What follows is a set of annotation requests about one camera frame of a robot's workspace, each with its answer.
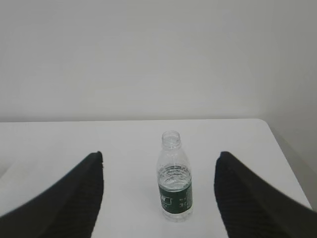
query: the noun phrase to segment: water bottle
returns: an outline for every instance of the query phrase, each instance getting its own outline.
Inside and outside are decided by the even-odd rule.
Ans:
[[[183,222],[193,212],[192,174],[189,160],[181,148],[177,131],[162,136],[162,151],[157,163],[158,188],[164,216]]]

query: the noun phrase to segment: table surface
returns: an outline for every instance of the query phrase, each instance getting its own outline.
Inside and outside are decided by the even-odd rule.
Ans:
[[[194,212],[161,214],[161,135],[181,134],[193,175]],[[90,152],[104,156],[105,193],[93,238],[227,238],[213,193],[215,162],[230,151],[267,182],[310,207],[268,125],[259,119],[0,123],[0,215],[54,184]]]

